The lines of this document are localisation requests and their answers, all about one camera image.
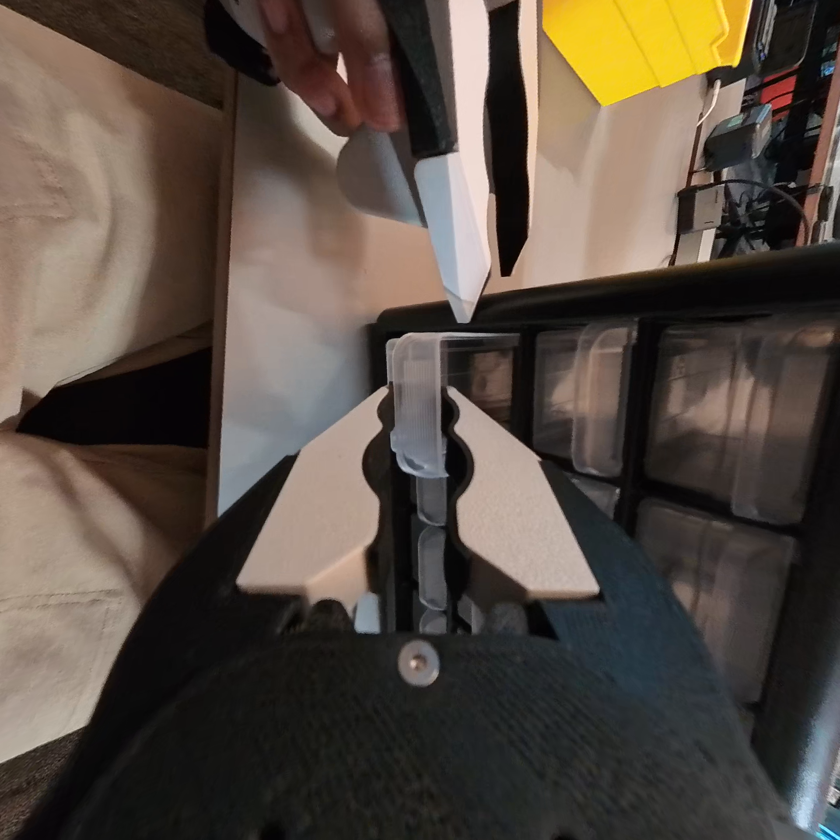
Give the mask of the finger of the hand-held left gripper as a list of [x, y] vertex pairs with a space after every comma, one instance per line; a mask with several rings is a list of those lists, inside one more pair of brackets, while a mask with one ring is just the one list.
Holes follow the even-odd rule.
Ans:
[[532, 225], [539, 132], [540, 1], [488, 2], [490, 191], [499, 273], [510, 277]]
[[414, 178], [449, 305], [468, 323], [490, 274], [485, 108], [489, 20], [482, 1], [426, 2], [451, 151], [419, 159]]

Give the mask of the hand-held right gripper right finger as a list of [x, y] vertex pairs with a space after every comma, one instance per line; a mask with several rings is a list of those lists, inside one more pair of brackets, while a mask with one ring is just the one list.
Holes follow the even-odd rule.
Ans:
[[600, 586], [528, 447], [454, 387], [455, 440], [469, 477], [455, 499], [456, 536], [469, 556], [474, 603], [587, 601]]

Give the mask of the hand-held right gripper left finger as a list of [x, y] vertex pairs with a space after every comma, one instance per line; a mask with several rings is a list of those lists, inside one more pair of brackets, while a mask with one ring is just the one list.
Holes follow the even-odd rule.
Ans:
[[369, 591], [367, 552], [381, 503], [363, 457], [383, 430], [388, 394], [378, 389], [297, 454], [238, 574], [242, 592], [357, 603]]

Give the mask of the small clear plastic drawer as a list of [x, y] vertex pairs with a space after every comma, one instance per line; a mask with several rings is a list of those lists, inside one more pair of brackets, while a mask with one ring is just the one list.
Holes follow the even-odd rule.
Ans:
[[392, 450], [407, 474], [446, 476], [445, 389], [454, 387], [509, 428], [520, 338], [509, 332], [410, 332], [386, 344]]

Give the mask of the black drawer cabinet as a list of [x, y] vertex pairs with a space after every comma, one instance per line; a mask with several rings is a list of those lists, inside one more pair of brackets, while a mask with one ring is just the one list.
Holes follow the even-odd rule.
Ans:
[[[770, 770], [783, 797], [822, 795], [834, 759], [822, 757], [818, 727], [826, 725], [826, 753], [838, 749], [838, 369], [826, 374], [817, 400], [814, 472], [805, 491], [805, 514], [791, 533], [802, 538], [804, 569], [787, 595], [782, 625], [773, 639], [770, 683], [759, 709], [757, 758], [730, 722], [734, 707], [712, 692], [707, 665], [700, 666], [700, 640], [689, 631], [682, 608], [665, 605], [665, 583], [655, 583], [650, 563], [623, 526], [636, 524], [644, 494], [667, 491], [679, 501], [702, 501], [698, 490], [678, 487], [645, 473], [644, 457], [654, 427], [653, 399], [659, 341], [667, 327], [697, 326], [702, 319], [726, 326], [749, 317], [817, 316], [838, 313], [838, 244], [774, 251], [701, 266], [661, 269], [564, 286], [492, 295], [479, 305], [477, 325], [519, 332], [526, 349], [514, 364], [512, 430], [523, 443], [526, 388], [537, 382], [536, 337], [550, 328], [619, 319], [638, 320], [640, 344], [632, 352], [619, 476], [618, 522], [606, 525], [592, 502], [559, 483], [570, 525], [584, 538], [608, 583], [628, 585], [618, 600], [592, 606], [554, 607], [540, 602], [529, 616], [549, 636], [500, 636], [489, 647], [453, 646], [454, 688], [479, 688], [478, 677], [501, 677], [499, 688], [477, 697], [479, 716], [457, 694], [458, 723], [445, 724], [444, 770], [474, 753], [459, 752], [460, 736], [514, 737], [496, 759], [493, 743], [477, 744], [477, 775], [447, 776], [442, 792], [449, 812], [417, 789], [420, 816], [446, 837], [607, 838], [642, 820], [639, 838], [686, 837], [686, 819], [701, 805], [700, 783], [720, 784], [711, 797], [751, 793], [758, 763]], [[595, 807], [595, 817], [618, 815], [615, 829], [594, 830], [573, 809]]]

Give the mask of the person's left hand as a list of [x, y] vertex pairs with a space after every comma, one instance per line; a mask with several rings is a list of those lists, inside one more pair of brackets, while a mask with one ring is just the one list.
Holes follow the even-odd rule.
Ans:
[[319, 51], [301, 2], [259, 2], [266, 50], [279, 82], [334, 134], [364, 125], [393, 133], [404, 125], [403, 97], [381, 6], [327, 2], [337, 56]]

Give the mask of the yellow plastic bin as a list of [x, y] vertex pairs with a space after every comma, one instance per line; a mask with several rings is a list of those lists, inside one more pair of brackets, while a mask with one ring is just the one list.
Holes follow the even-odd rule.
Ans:
[[752, 1], [546, 1], [542, 29], [603, 106], [736, 66]]

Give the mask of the small silver box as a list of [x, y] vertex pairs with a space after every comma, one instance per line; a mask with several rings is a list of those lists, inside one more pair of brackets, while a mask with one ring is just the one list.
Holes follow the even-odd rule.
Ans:
[[678, 236], [702, 233], [721, 225], [726, 185], [709, 183], [685, 187], [676, 194]]

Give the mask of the rows of clear cabinet drawers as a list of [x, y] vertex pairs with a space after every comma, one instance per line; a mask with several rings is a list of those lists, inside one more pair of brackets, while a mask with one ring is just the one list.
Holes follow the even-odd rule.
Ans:
[[[618, 519], [627, 436], [628, 387], [637, 320], [591, 322], [539, 332], [535, 385], [526, 388], [523, 443], [564, 474], [605, 518]], [[695, 622], [737, 702], [765, 693], [774, 637], [802, 538], [814, 471], [817, 400], [838, 363], [838, 319], [793, 316], [667, 327], [659, 341], [653, 421], [643, 465], [668, 484], [698, 490], [680, 501], [643, 495], [631, 531]], [[455, 406], [444, 391], [446, 476], [413, 477], [421, 602], [446, 608], [445, 535], [456, 536], [455, 499], [469, 477], [453, 436]]]

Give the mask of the grey power adapter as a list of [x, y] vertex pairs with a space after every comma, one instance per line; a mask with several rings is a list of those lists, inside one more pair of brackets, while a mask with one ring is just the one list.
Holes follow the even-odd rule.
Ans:
[[772, 106], [761, 103], [719, 122], [703, 145], [704, 172], [722, 170], [754, 160], [770, 140]]

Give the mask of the dark shelf rack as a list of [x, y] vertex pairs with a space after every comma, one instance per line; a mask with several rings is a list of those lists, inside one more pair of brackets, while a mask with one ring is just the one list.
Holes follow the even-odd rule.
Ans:
[[753, 193], [749, 220], [766, 249], [838, 239], [839, 2], [779, 2], [779, 12], [773, 38], [801, 60], [773, 74], [765, 70], [748, 85], [745, 102], [772, 108], [755, 178], [790, 194], [806, 223], [773, 193]]

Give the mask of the person's beige pants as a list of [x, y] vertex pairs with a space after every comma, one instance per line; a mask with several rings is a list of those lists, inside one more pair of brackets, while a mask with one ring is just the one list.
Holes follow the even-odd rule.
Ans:
[[202, 530], [206, 457], [18, 426], [58, 385], [209, 338], [221, 119], [21, 14], [1, 37], [2, 762], [84, 727]]

